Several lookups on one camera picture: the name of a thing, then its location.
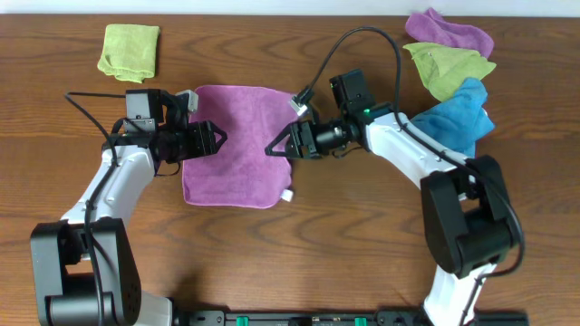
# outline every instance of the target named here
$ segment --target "green connector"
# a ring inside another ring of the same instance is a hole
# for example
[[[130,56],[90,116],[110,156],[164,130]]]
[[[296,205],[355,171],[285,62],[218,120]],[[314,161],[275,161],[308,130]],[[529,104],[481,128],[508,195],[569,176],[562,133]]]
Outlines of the green connector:
[[[366,326],[366,318],[357,317],[354,319],[354,326]]]
[[[250,319],[247,317],[237,317],[236,318],[236,326],[247,326],[249,323],[250,323]]]

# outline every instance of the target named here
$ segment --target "wooden table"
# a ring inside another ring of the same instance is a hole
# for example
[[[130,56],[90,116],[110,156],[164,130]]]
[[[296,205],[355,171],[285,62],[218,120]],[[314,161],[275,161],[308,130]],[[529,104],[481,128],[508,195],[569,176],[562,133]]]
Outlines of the wooden table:
[[[176,92],[204,84],[299,91],[345,30],[376,25],[403,46],[413,42],[405,19],[0,16],[0,324],[37,323],[29,235],[78,200],[101,160],[102,135],[64,100],[66,91]],[[478,153],[500,162],[527,232],[523,268],[486,283],[478,307],[525,309],[533,325],[578,324],[580,21],[450,20],[475,24],[496,42],[490,60],[498,67],[484,82],[497,128]],[[111,23],[161,26],[155,78],[139,85],[97,70]],[[392,50],[360,34],[318,84],[326,117],[335,108],[325,81],[357,67],[379,101],[392,100]],[[118,100],[82,103],[105,126],[125,111]],[[403,51],[401,108],[412,116],[435,104]],[[422,302],[435,263],[419,192],[397,169],[363,152],[299,161],[294,186],[291,204],[255,210],[189,206],[180,177],[156,179],[128,229],[143,289],[185,308],[372,311]]]

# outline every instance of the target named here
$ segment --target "crumpled blue cloth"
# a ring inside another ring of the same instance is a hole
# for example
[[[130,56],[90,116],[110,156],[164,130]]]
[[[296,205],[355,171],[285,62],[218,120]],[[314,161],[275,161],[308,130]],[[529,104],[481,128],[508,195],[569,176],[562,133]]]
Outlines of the crumpled blue cloth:
[[[418,114],[415,127],[448,149],[475,157],[475,142],[496,126],[482,108],[488,92],[480,80],[467,78],[453,97]]]

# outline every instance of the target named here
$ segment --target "pink cloth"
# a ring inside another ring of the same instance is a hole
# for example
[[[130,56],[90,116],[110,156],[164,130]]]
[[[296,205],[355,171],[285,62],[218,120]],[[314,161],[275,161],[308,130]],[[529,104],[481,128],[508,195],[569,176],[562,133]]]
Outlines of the pink cloth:
[[[433,8],[425,14],[412,14],[405,29],[419,42],[476,50],[486,58],[493,51],[493,39],[483,30],[472,25],[447,23]]]
[[[202,86],[190,121],[211,120],[227,133],[216,155],[183,162],[183,196],[191,205],[269,208],[291,184],[286,158],[264,148],[297,119],[292,95],[262,87]]]

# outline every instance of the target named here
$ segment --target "folded green towel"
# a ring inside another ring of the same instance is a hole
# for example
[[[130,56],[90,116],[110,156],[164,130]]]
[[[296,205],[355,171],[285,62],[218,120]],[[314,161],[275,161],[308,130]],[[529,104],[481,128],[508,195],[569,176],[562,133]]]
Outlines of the folded green towel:
[[[475,50],[425,42],[406,44],[403,49],[411,52],[423,85],[439,101],[453,96],[466,78],[481,80],[496,68]]]
[[[110,24],[97,67],[120,81],[143,82],[155,76],[158,26]]]

